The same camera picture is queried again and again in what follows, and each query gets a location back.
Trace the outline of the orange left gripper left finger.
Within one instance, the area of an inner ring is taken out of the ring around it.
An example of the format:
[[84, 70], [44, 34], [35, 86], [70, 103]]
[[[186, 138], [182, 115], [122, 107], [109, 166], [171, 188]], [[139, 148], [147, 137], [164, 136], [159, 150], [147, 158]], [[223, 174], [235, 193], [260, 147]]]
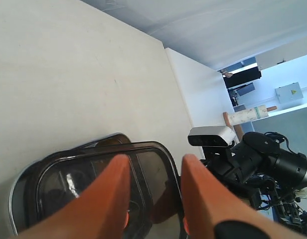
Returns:
[[79, 198], [17, 238], [120, 239], [129, 199], [130, 163], [126, 155], [120, 154]]

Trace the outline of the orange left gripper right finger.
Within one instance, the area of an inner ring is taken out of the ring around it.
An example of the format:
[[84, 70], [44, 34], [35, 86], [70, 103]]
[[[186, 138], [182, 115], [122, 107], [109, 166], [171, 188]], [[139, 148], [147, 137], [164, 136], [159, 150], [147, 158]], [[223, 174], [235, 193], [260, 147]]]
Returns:
[[182, 159], [181, 194], [192, 239], [304, 238], [243, 203], [193, 154]]

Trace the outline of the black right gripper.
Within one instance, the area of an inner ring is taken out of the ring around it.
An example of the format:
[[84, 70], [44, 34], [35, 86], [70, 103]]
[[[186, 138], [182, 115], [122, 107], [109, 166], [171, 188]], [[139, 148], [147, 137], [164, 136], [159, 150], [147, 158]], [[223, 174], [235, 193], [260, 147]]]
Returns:
[[203, 148], [203, 164], [220, 181], [245, 183], [263, 164], [263, 156], [249, 147], [231, 150], [225, 147]]

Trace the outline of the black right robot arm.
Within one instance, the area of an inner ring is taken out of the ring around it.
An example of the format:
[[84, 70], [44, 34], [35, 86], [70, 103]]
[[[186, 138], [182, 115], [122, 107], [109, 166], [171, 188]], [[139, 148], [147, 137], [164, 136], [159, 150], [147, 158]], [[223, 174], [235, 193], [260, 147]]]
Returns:
[[203, 152], [219, 154], [209, 159], [207, 168], [221, 180], [243, 184], [260, 173], [289, 188], [307, 187], [307, 158], [281, 149], [266, 134], [248, 132], [232, 148], [204, 146]]

